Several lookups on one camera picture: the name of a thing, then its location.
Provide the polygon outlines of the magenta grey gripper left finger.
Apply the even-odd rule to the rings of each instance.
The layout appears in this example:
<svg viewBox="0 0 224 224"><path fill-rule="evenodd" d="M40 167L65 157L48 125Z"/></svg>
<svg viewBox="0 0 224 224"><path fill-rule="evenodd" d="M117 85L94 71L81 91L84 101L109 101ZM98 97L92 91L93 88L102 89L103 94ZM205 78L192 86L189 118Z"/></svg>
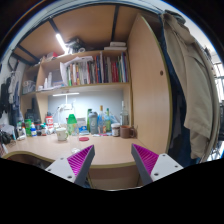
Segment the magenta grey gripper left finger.
<svg viewBox="0 0 224 224"><path fill-rule="evenodd" d="M83 186L94 156L95 148L90 145L68 158L61 157L55 160L46 168L46 171L76 185Z"/></svg>

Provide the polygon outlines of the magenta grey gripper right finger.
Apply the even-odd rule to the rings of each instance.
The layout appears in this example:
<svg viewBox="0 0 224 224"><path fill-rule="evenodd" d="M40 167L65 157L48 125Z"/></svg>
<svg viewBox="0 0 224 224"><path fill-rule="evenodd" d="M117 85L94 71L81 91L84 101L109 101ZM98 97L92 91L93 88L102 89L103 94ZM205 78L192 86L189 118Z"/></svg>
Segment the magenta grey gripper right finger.
<svg viewBox="0 0 224 224"><path fill-rule="evenodd" d="M158 155L137 144L131 146L131 154L144 185L155 182L182 169L182 166L168 154L162 153Z"/></svg>

